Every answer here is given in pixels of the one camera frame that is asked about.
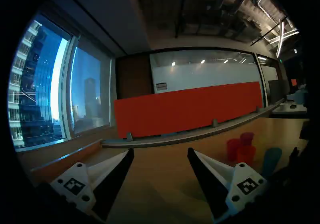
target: red partition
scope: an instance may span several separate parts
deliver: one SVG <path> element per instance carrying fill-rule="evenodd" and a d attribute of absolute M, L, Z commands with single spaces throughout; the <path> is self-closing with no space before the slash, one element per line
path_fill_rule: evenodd
<path fill-rule="evenodd" d="M 145 137 L 209 126 L 262 107 L 259 82 L 158 93 L 114 101 L 119 137 Z"/>

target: blue sky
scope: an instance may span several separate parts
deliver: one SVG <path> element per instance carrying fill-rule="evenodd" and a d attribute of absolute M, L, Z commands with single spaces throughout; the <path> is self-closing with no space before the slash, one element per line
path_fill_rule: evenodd
<path fill-rule="evenodd" d="M 51 113 L 52 118 L 59 120 L 59 105 L 58 105 L 58 90 L 59 90 L 59 76 L 61 70 L 61 64 L 63 54 L 67 46 L 68 41 L 61 40 L 56 60 L 54 62 L 54 68 L 51 80 Z M 93 90 L 96 96 L 100 96 L 100 61 L 85 51 L 77 48 L 72 64 L 71 74 L 71 94 L 70 99 L 72 105 L 77 105 L 79 117 L 83 117 L 86 114 L 84 105 L 84 81 L 87 78 L 94 78 L 96 81 L 96 88 Z"/>

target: desk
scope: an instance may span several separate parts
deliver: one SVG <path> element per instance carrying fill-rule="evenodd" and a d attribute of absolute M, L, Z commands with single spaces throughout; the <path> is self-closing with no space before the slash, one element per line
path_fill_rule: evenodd
<path fill-rule="evenodd" d="M 254 132 L 257 148 L 252 167 L 260 172 L 264 152 L 280 147 L 277 169 L 287 165 L 294 147 L 302 150 L 307 142 L 299 139 L 306 119 L 258 118 L 230 131 L 196 141 L 169 146 L 139 148 L 109 213 L 107 223 L 212 223 L 211 211 L 187 158 L 188 147 L 229 163 L 226 142 L 243 132 Z M 126 149 L 102 149 L 84 162 L 94 165 Z"/>
<path fill-rule="evenodd" d="M 304 107 L 302 104 L 296 104 L 296 108 L 290 108 L 291 105 L 295 104 L 294 102 L 285 102 L 281 103 L 277 108 L 275 108 L 272 111 L 272 117 L 278 116 L 286 116 L 290 118 L 290 116 L 298 117 L 304 117 L 307 114 L 307 108 Z"/>

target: wooden wall panel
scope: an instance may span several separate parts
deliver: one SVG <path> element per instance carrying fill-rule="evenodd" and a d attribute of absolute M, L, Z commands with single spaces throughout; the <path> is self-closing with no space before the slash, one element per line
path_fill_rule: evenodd
<path fill-rule="evenodd" d="M 149 54 L 118 58 L 116 84 L 118 99 L 153 94 Z"/>

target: skyscraper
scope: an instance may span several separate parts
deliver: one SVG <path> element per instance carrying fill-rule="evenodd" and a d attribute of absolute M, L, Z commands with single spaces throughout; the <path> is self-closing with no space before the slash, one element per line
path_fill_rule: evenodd
<path fill-rule="evenodd" d="M 84 81 L 84 104 L 86 109 L 86 118 L 98 116 L 96 99 L 96 81 L 94 78 L 87 78 Z"/>
<path fill-rule="evenodd" d="M 8 114 L 15 147 L 61 139 L 54 134 L 50 94 L 53 67 L 62 38 L 33 21 L 11 71 Z"/>

